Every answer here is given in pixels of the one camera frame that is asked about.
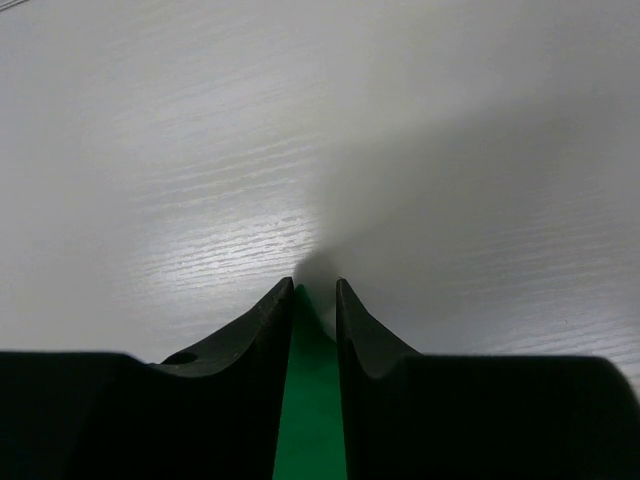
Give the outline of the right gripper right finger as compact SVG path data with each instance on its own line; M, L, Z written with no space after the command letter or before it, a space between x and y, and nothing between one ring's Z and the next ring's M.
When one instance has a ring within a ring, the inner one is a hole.
M336 335L351 479L639 475L639 403L606 359L422 354L345 280Z

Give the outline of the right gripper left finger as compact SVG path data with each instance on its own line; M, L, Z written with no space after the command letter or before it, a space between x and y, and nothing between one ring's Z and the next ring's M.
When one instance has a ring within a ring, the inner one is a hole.
M280 280L169 356L3 352L5 479L269 479L294 316Z

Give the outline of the green t shirt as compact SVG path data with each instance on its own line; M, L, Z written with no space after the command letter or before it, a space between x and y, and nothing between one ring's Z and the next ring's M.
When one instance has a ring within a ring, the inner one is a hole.
M338 356L307 290L295 312L275 458L275 479L345 479Z

